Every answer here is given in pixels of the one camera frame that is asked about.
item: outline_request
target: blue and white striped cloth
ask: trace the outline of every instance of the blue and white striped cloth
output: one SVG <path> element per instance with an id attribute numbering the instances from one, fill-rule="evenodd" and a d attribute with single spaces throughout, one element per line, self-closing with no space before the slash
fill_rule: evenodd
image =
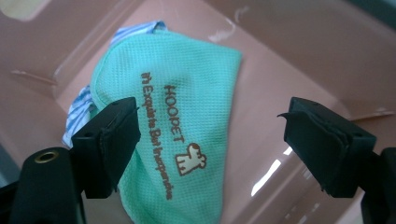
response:
<path id="1" fill-rule="evenodd" d="M 122 27 L 113 36 L 110 46 L 132 35 L 153 34 L 155 30 L 167 30 L 163 21 L 150 21 L 135 26 Z M 72 136 L 78 132 L 91 119 L 91 112 L 96 109 L 90 92 L 90 85 L 84 87 L 78 97 L 70 105 L 66 131 L 62 138 L 65 145 L 73 147 Z"/>

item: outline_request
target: hoopet logo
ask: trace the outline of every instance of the hoopet logo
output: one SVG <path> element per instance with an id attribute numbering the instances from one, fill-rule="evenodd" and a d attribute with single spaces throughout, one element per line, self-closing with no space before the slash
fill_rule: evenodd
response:
<path id="1" fill-rule="evenodd" d="M 176 164 L 180 175 L 189 174 L 191 171 L 206 167 L 206 155 L 201 153 L 201 148 L 196 143 L 187 146 L 187 154 L 177 154 Z"/>

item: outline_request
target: dog logo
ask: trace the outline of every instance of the dog logo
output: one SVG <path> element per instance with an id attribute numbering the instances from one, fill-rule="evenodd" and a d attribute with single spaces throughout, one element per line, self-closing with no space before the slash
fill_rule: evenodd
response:
<path id="1" fill-rule="evenodd" d="M 201 153 L 201 148 L 196 143 L 187 146 L 187 154 L 177 154 L 176 164 L 180 175 L 189 174 L 191 171 L 206 166 L 206 155 Z"/>

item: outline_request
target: brown printed logo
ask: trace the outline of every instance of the brown printed logo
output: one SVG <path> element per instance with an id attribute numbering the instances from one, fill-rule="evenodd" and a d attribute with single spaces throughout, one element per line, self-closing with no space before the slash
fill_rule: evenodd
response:
<path id="1" fill-rule="evenodd" d="M 197 168 L 206 167 L 206 155 L 201 153 L 201 148 L 196 143 L 187 146 L 187 154 L 176 155 L 176 164 L 180 175 L 187 175 Z"/>
<path id="2" fill-rule="evenodd" d="M 154 169 L 159 172 L 159 176 L 163 180 L 163 187 L 166 192 L 166 200 L 172 200 L 174 186 L 171 183 L 171 176 L 168 175 L 169 167 L 167 167 L 163 161 L 163 153 L 169 152 L 167 152 L 161 142 L 163 129 L 159 127 L 159 122 L 157 122 L 157 110 L 154 107 L 155 99 L 152 97 L 152 93 L 154 93 L 157 88 L 150 84 L 150 81 L 153 79 L 150 72 L 141 74 L 141 78 L 142 93 L 144 98 L 144 103 L 142 106 L 146 110 L 146 116 L 148 119 L 148 135 L 152 144 L 152 155 L 156 163 L 156 167 Z M 177 87 L 165 85 L 163 88 L 165 96 L 164 102 L 167 105 L 166 113 L 170 122 L 170 129 L 168 129 L 168 131 L 172 134 L 172 140 L 175 143 L 180 143 L 183 147 L 185 138 L 181 129 L 182 125 L 179 116 L 179 110 L 177 109 Z M 187 153 L 177 154 L 175 159 L 180 176 L 187 175 L 195 169 L 204 169 L 206 167 L 206 155 L 202 154 L 201 148 L 196 143 L 190 143 L 187 146 Z"/>

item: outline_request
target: cloth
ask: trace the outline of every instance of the cloth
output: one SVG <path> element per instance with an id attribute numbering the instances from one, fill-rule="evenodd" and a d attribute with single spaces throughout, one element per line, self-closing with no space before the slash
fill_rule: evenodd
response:
<path id="1" fill-rule="evenodd" d="M 140 142 L 119 183 L 135 223 L 218 223 L 241 54 L 169 31 L 114 44 L 91 81 L 99 110 L 134 96 Z"/>
<path id="2" fill-rule="evenodd" d="M 120 42 L 122 39 L 132 35 L 152 34 L 154 30 L 167 30 L 163 21 L 150 21 L 134 26 L 122 27 L 113 36 L 110 47 Z M 93 103 L 90 86 L 84 87 L 78 97 L 70 105 L 66 120 L 66 130 L 62 141 L 65 145 L 73 147 L 72 136 L 78 132 L 96 111 L 96 105 Z"/>
<path id="3" fill-rule="evenodd" d="M 96 109 L 93 103 L 90 85 L 82 88 L 78 97 L 70 105 L 66 120 L 66 132 L 62 141 L 69 147 L 73 147 L 72 136 L 91 119 L 91 112 Z"/>

